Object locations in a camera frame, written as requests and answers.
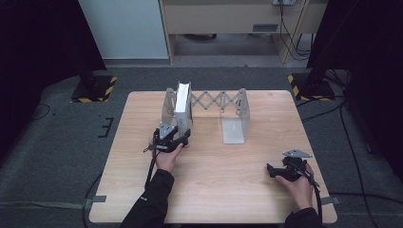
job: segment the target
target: hand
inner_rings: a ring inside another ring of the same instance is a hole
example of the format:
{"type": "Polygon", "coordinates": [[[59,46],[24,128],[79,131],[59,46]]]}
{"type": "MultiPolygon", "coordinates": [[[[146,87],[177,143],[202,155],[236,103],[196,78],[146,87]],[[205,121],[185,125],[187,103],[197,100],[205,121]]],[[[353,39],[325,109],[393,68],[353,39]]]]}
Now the hand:
{"type": "Polygon", "coordinates": [[[156,160],[157,168],[172,173],[172,170],[175,166],[175,160],[178,157],[179,153],[181,153],[182,147],[183,143],[180,143],[171,153],[157,152],[159,153],[156,160]]]}
{"type": "MultiPolygon", "coordinates": [[[[306,170],[309,173],[314,174],[311,165],[308,163],[306,164],[306,170]]],[[[282,176],[276,176],[276,180],[287,188],[291,197],[296,202],[298,210],[312,207],[313,186],[308,179],[306,179],[304,176],[301,176],[298,180],[289,182],[282,176]]]]}

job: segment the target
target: white wall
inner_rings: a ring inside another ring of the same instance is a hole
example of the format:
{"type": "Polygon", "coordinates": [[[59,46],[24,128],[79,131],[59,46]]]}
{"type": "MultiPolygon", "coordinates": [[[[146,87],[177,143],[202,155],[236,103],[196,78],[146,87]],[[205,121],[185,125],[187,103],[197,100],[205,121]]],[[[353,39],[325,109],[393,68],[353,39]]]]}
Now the white wall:
{"type": "Polygon", "coordinates": [[[104,59],[168,59],[158,0],[79,0],[104,59]]]}

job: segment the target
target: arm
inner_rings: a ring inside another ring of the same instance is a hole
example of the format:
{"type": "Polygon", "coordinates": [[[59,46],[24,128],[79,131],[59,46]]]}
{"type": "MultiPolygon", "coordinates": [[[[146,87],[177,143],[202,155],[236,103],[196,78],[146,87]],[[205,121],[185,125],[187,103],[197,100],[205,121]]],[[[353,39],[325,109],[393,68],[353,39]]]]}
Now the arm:
{"type": "Polygon", "coordinates": [[[176,157],[182,150],[182,144],[171,153],[157,156],[157,172],[144,193],[137,199],[126,215],[121,228],[161,228],[168,210],[168,196],[174,184],[171,175],[176,157]]]}
{"type": "MultiPolygon", "coordinates": [[[[307,163],[306,169],[310,173],[312,167],[307,163]]],[[[289,182],[281,176],[276,179],[284,185],[297,204],[298,211],[291,213],[285,220],[285,228],[322,228],[317,211],[312,207],[313,187],[305,177],[301,176],[294,182],[289,182]]]]}

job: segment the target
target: white book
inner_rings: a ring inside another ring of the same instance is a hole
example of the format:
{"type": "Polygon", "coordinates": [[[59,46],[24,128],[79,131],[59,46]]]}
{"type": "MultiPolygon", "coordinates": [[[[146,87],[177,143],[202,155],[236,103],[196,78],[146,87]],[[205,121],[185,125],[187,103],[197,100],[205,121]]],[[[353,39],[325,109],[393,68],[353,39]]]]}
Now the white book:
{"type": "Polygon", "coordinates": [[[192,128],[192,89],[190,83],[178,83],[177,101],[175,104],[175,120],[178,127],[178,137],[192,128]]]}

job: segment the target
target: black jacket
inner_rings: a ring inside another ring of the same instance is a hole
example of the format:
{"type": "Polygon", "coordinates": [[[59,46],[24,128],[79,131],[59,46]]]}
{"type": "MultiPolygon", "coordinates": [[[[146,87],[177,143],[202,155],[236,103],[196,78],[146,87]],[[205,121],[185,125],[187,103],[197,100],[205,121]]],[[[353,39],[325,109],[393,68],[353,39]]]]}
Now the black jacket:
{"type": "MultiPolygon", "coordinates": [[[[168,196],[174,184],[174,177],[158,169],[144,193],[131,208],[121,228],[161,228],[168,211],[168,196]]],[[[321,228],[322,224],[314,208],[291,213],[285,228],[321,228]]]]}

